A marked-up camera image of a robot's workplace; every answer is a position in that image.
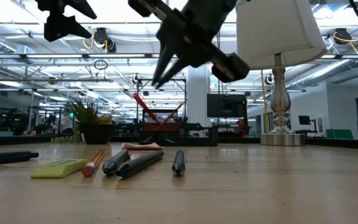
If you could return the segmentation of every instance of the table lamp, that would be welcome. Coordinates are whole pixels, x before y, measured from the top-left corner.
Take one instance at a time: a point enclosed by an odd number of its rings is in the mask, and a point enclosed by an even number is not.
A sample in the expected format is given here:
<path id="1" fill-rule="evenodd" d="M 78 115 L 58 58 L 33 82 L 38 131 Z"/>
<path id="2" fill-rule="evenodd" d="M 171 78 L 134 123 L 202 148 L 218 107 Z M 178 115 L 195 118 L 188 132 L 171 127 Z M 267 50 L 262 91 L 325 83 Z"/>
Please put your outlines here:
<path id="1" fill-rule="evenodd" d="M 291 100 L 284 82 L 285 67 L 307 63 L 327 50 L 308 0 L 239 1 L 237 51 L 251 69 L 272 69 L 274 86 L 270 106 L 274 129 L 260 137 L 261 144 L 302 146 L 305 136 L 288 127 Z"/>

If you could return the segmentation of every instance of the desk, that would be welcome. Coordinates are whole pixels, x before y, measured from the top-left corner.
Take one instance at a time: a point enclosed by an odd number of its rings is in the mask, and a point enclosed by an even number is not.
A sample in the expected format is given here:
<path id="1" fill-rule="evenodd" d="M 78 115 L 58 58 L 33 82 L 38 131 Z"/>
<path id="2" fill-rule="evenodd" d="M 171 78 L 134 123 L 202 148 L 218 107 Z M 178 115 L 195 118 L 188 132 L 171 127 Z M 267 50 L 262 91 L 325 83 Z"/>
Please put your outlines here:
<path id="1" fill-rule="evenodd" d="M 38 159 L 0 165 L 0 223 L 358 223 L 358 149 L 220 144 L 181 147 L 186 173 L 170 170 L 177 147 L 130 179 L 31 179 L 39 164 L 91 158 L 110 146 L 26 144 Z M 132 152 L 136 157 L 146 152 Z"/>

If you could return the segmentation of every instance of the lamp stand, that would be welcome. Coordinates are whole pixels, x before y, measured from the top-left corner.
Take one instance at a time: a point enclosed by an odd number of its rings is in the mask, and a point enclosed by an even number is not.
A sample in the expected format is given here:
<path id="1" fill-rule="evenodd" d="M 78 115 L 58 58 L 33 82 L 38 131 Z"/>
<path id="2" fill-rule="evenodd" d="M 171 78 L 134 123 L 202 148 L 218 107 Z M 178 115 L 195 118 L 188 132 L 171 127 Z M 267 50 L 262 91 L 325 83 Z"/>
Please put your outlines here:
<path id="1" fill-rule="evenodd" d="M 304 146 L 305 135 L 294 134 L 288 127 L 287 111 L 291 108 L 291 99 L 284 82 L 285 68 L 282 66 L 281 54 L 275 55 L 274 86 L 270 106 L 273 110 L 274 129 L 269 134 L 262 134 L 260 143 L 269 146 Z"/>

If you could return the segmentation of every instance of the black marker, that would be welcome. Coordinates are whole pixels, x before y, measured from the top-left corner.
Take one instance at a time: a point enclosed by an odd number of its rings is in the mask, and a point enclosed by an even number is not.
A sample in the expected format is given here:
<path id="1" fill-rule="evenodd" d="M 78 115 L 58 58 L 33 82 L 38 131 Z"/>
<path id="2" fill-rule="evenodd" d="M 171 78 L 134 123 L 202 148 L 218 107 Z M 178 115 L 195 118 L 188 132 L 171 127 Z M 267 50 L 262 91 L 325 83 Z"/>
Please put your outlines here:
<path id="1" fill-rule="evenodd" d="M 3 152 L 0 153 L 0 164 L 11 163 L 11 162 L 24 162 L 31 158 L 37 158 L 38 152 Z"/>
<path id="2" fill-rule="evenodd" d="M 178 150 L 172 164 L 172 170 L 176 175 L 180 175 L 185 171 L 185 169 L 185 153 L 183 150 Z"/>
<path id="3" fill-rule="evenodd" d="M 129 152 L 126 149 L 123 149 L 121 152 L 118 152 L 115 156 L 111 159 L 106 161 L 103 166 L 102 170 L 106 175 L 114 175 L 116 173 L 117 168 L 129 158 Z"/>
<path id="4" fill-rule="evenodd" d="M 157 162 L 164 156 L 163 151 L 156 151 L 145 156 L 133 159 L 123 163 L 117 170 L 116 174 L 120 177 L 130 177 L 149 165 Z"/>

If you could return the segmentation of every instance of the potted plant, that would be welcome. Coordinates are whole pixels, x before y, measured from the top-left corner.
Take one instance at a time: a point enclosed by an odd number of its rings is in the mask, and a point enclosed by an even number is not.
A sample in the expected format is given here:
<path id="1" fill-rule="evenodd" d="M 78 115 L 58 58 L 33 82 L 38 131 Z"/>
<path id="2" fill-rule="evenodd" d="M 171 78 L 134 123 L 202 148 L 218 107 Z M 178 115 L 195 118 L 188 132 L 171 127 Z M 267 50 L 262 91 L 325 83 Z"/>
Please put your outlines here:
<path id="1" fill-rule="evenodd" d="M 92 103 L 85 106 L 80 100 L 75 101 L 76 104 L 69 102 L 69 105 L 78 121 L 82 141 L 86 144 L 109 142 L 114 131 L 111 119 L 108 116 L 98 117 L 98 110 L 93 108 Z"/>

